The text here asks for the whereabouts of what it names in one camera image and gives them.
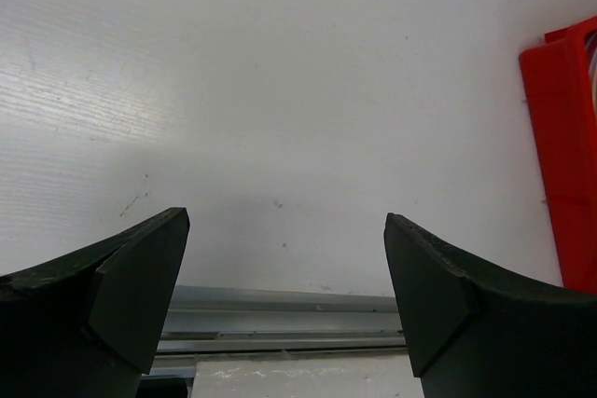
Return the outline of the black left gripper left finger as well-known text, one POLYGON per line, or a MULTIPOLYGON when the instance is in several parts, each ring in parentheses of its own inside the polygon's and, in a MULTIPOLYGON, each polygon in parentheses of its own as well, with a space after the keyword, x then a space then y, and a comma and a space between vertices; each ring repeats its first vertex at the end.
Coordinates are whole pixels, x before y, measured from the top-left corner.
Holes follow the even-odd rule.
POLYGON ((190 230, 172 207, 1 278, 4 397, 133 397, 153 364, 190 230))

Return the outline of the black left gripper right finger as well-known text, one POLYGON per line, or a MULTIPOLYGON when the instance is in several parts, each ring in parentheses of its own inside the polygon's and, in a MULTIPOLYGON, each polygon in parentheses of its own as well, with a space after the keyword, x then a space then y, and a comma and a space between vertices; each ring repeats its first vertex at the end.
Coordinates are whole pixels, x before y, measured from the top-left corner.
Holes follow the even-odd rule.
POLYGON ((455 247, 400 214, 384 247, 427 397, 592 397, 596 298, 455 247))

